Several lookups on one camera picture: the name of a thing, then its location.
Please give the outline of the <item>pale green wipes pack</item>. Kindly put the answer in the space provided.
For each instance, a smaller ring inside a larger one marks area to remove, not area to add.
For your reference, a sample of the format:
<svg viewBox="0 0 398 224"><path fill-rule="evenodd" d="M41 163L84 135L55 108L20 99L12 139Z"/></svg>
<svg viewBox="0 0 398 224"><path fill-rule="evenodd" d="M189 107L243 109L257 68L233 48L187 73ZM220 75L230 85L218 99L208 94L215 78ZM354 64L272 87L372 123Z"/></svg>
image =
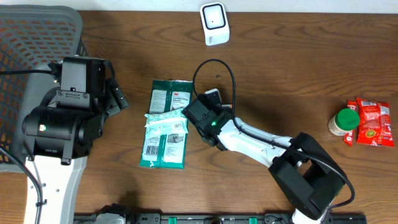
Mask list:
<svg viewBox="0 0 398 224"><path fill-rule="evenodd" d="M145 114L147 139L169 134L187 134L187 118L182 114L183 108L160 113Z"/></svg>

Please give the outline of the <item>green 3M gloves package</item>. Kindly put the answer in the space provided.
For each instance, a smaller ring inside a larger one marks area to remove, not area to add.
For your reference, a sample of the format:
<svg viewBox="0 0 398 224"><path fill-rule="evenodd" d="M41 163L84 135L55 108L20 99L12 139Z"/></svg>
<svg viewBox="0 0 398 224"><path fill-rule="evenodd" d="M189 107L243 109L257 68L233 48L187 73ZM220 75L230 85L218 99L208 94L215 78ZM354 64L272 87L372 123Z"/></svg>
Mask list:
<svg viewBox="0 0 398 224"><path fill-rule="evenodd" d="M154 80L148 114L160 114L185 108L191 102L193 85L183 80ZM141 167L183 169L187 134L144 137Z"/></svg>

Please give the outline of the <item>green lid jar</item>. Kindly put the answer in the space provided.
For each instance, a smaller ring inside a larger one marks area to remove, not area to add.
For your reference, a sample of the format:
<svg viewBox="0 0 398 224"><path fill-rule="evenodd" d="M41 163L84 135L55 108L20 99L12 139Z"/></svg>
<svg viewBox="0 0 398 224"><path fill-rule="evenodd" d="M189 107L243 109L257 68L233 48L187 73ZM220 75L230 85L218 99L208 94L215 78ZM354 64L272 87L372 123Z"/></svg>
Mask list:
<svg viewBox="0 0 398 224"><path fill-rule="evenodd" d="M345 108L335 114L328 122L330 132L336 136L344 136L354 130L360 123L359 114L350 108Z"/></svg>

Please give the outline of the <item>red instant coffee stick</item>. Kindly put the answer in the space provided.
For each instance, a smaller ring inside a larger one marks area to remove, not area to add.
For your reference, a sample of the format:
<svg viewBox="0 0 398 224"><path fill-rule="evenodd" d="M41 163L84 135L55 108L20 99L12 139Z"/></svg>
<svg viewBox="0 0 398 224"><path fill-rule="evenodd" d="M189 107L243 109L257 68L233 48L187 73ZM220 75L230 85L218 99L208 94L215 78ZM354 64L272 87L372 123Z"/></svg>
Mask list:
<svg viewBox="0 0 398 224"><path fill-rule="evenodd" d="M352 100L348 100L347 102L347 108L353 110L353 111L357 111L357 102L352 101ZM353 146L353 141L354 141L354 129L349 131L348 133L346 133L344 135L343 141L345 142L345 144L347 144L349 147Z"/></svg>

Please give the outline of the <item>red snack bag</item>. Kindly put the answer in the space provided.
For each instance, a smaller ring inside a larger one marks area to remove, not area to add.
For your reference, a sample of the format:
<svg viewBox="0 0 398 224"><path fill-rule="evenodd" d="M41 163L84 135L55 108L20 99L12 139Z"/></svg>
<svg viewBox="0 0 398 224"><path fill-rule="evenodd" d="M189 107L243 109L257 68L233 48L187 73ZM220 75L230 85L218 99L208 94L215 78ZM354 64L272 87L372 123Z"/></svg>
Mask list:
<svg viewBox="0 0 398 224"><path fill-rule="evenodd" d="M358 139L360 144L394 147L391 129L390 104L357 98L360 123Z"/></svg>

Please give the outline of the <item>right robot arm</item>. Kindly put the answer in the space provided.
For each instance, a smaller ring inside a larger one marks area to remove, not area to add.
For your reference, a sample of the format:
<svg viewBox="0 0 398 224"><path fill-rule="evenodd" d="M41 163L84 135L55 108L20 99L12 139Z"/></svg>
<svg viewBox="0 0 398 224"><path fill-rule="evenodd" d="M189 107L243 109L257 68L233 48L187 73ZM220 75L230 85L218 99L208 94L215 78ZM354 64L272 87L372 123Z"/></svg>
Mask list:
<svg viewBox="0 0 398 224"><path fill-rule="evenodd" d="M323 223L346 174L313 137L276 136L254 128L235 118L216 93L200 95L182 113L211 147L265 165L296 209L293 223Z"/></svg>

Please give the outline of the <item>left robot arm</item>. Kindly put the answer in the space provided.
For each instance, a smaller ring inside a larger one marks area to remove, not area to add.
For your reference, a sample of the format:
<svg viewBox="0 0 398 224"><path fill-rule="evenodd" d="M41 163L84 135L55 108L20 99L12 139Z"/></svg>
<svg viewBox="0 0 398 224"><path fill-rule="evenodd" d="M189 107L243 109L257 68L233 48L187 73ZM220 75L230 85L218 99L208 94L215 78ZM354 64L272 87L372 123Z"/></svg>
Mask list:
<svg viewBox="0 0 398 224"><path fill-rule="evenodd" d="M24 223L73 223L93 143L127 106L111 62L102 58L65 57L30 75L16 141L32 175Z"/></svg>

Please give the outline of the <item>white barcode scanner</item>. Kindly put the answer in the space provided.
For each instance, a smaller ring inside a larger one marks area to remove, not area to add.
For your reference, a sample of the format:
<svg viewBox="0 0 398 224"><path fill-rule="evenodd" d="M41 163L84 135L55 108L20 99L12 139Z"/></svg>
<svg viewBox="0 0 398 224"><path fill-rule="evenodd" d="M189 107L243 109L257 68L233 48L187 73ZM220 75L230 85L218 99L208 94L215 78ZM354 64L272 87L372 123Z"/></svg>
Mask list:
<svg viewBox="0 0 398 224"><path fill-rule="evenodd" d="M220 45L229 41L228 18L221 2L202 5L200 16L207 46Z"/></svg>

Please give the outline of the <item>grey plastic mesh basket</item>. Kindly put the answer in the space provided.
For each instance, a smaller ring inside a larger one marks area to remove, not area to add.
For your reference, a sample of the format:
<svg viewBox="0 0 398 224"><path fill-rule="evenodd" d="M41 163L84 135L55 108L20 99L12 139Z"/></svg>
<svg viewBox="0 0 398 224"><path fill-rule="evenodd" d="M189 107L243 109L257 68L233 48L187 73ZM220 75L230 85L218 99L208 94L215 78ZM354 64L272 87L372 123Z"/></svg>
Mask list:
<svg viewBox="0 0 398 224"><path fill-rule="evenodd" d="M55 86L49 75L27 74L45 69L48 63L88 52L81 38L83 20L66 6L1 6L1 71L22 70L22 75L1 75L1 148L23 161L26 150L21 123L28 109L37 102L25 98L39 95Z"/></svg>

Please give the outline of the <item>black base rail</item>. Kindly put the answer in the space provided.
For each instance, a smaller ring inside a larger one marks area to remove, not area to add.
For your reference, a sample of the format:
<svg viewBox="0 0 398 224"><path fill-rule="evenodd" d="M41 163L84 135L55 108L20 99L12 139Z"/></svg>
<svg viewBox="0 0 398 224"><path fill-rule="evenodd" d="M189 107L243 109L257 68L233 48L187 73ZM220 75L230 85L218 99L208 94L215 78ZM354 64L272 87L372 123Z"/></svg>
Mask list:
<svg viewBox="0 0 398 224"><path fill-rule="evenodd" d="M289 224L288 213L268 213L265 215L161 215L158 213L140 213L118 215L102 213L99 215L80 215L74 217L74 224L93 223L131 223L131 224Z"/></svg>

